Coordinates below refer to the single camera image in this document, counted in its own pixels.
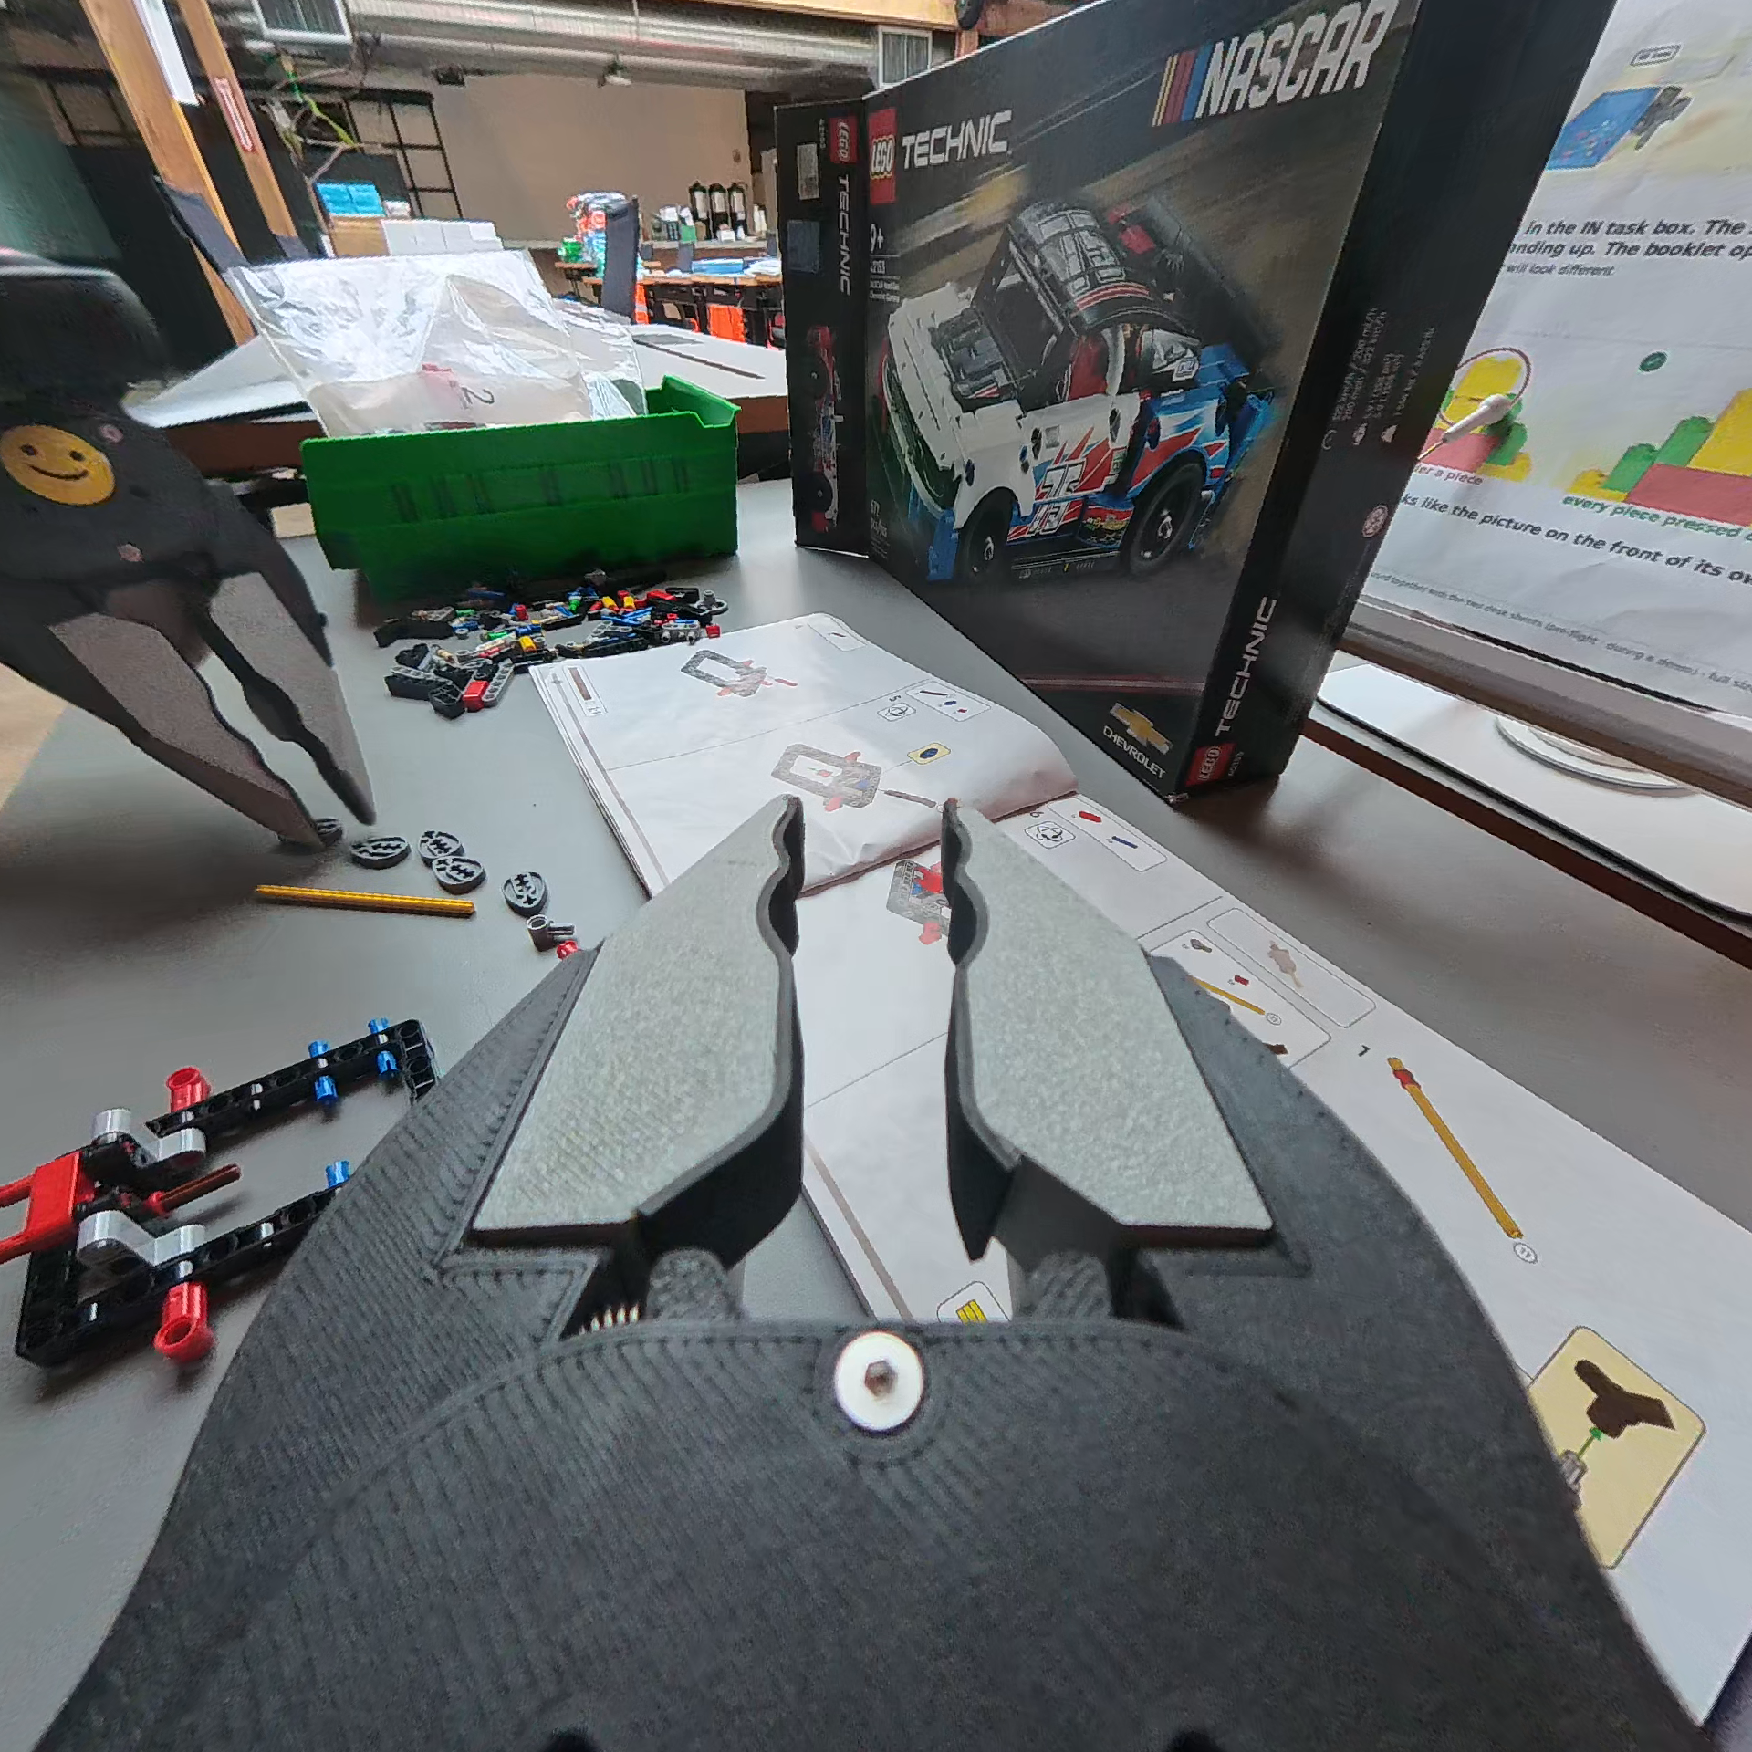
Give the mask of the green plastic bin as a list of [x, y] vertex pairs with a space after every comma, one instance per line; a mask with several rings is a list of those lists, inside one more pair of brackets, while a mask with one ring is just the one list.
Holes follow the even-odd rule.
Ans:
[[300, 462], [328, 566], [383, 605], [737, 546], [736, 406], [673, 378], [642, 417], [324, 437]]

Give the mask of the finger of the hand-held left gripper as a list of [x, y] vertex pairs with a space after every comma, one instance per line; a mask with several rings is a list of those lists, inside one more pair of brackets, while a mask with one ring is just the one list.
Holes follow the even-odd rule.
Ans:
[[219, 581], [207, 602], [207, 628], [275, 735], [311, 756], [356, 820], [377, 822], [359, 732], [303, 574], [259, 566]]
[[157, 626], [79, 615], [51, 626], [54, 683], [139, 751], [275, 838], [321, 849], [297, 790], [216, 710], [207, 683]]

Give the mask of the black race car box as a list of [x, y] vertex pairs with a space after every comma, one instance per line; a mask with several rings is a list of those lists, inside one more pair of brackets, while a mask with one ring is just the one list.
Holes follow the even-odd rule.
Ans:
[[1278, 775], [1607, 19], [1083, 4], [873, 94], [870, 558], [1159, 797]]

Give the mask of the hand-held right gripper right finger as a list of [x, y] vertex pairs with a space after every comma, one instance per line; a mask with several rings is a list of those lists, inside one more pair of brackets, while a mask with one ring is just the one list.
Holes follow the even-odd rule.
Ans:
[[1266, 1198], [1140, 944], [955, 801], [942, 871], [945, 1170], [967, 1255], [1263, 1250]]

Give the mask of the long yellow axle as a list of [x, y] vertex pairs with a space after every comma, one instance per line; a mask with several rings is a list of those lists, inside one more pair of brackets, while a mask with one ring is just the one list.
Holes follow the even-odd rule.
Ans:
[[300, 884], [255, 884], [255, 902], [269, 906], [300, 906], [324, 912], [377, 912], [423, 918], [470, 918], [476, 904], [450, 895], [402, 895], [377, 888], [321, 888]]

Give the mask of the white instruction booklet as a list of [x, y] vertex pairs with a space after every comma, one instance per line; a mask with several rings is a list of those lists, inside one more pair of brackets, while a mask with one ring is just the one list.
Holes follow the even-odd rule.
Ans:
[[535, 688], [649, 892], [800, 797], [803, 1192], [870, 1313], [1011, 1313], [1010, 1262], [967, 1256], [943, 1162], [938, 815], [964, 799], [1193, 976], [1411, 1194], [1667, 1681], [1747, 1748], [1747, 1229], [1075, 796], [1040, 726], [830, 615], [558, 663]]

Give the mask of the white background table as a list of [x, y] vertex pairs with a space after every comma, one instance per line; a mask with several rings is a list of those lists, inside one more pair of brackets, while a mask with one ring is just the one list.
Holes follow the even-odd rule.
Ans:
[[[647, 399], [665, 378], [698, 386], [737, 412], [737, 472], [777, 477], [791, 462], [785, 357], [675, 327], [635, 332]], [[265, 340], [254, 339], [183, 381], [139, 389], [125, 409], [146, 427], [160, 427], [203, 472], [235, 477], [254, 471], [294, 469], [300, 449], [321, 429], [281, 374]]]

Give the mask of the computer monitor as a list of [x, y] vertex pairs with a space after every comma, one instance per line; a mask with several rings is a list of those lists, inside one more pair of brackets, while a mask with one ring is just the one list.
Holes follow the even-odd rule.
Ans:
[[1747, 718], [1747, 3], [1612, 7], [1365, 602]]

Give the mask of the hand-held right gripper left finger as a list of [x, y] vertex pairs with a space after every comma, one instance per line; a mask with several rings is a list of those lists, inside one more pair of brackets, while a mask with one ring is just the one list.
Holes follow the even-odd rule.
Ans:
[[800, 1199], [803, 820], [774, 797], [589, 953], [470, 1240], [736, 1267]]

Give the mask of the wooden pillar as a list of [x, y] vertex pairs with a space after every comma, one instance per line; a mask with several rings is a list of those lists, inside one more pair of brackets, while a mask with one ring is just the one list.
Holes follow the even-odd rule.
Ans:
[[198, 94], [166, 4], [79, 3], [79, 12], [146, 146], [170, 216], [189, 238], [216, 313], [235, 343], [251, 340], [251, 317], [227, 282], [229, 270], [244, 265], [244, 254], [189, 121]]

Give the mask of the pile of plastic building pieces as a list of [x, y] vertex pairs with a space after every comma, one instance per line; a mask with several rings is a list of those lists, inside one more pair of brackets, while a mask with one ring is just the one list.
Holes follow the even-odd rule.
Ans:
[[727, 602], [662, 566], [589, 566], [573, 575], [470, 582], [458, 599], [390, 615], [374, 642], [387, 691], [456, 719], [496, 709], [517, 677], [565, 661], [715, 642]]

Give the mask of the clear plastic parts bag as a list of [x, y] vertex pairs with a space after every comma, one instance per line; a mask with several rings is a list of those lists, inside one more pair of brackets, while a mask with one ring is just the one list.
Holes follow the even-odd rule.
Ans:
[[524, 251], [308, 259], [227, 282], [327, 437], [649, 412], [631, 324], [553, 297]]

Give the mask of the cluttered background workbench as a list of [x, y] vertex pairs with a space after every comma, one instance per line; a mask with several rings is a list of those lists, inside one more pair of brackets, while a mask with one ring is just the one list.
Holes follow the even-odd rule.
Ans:
[[[566, 204], [568, 230], [553, 249], [565, 295], [598, 305], [600, 277], [584, 240], [584, 208], [600, 190]], [[744, 186], [690, 186], [679, 204], [642, 216], [638, 319], [782, 348], [785, 339], [782, 265], [766, 216]]]

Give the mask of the black office chair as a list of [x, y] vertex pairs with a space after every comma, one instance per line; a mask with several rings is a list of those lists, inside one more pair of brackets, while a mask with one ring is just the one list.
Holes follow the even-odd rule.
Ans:
[[639, 306], [639, 204], [614, 190], [592, 196], [584, 213], [584, 240], [600, 277], [598, 305], [604, 310], [638, 319]]

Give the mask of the black frame assembly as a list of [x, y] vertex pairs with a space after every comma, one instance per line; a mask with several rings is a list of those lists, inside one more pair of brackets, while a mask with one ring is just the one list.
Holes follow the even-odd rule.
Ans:
[[212, 1353], [214, 1291], [291, 1258], [352, 1175], [349, 1162], [328, 1162], [315, 1190], [216, 1232], [198, 1203], [241, 1177], [223, 1152], [294, 1118], [331, 1118], [365, 1087], [420, 1104], [439, 1078], [415, 1018], [373, 1018], [356, 1040], [315, 1040], [302, 1060], [238, 1085], [214, 1087], [198, 1068], [181, 1068], [166, 1077], [166, 1110], [146, 1122], [103, 1109], [85, 1143], [3, 1190], [4, 1211], [23, 1211], [3, 1262], [28, 1266], [16, 1360], [61, 1370], [151, 1339], [166, 1363], [201, 1363]]

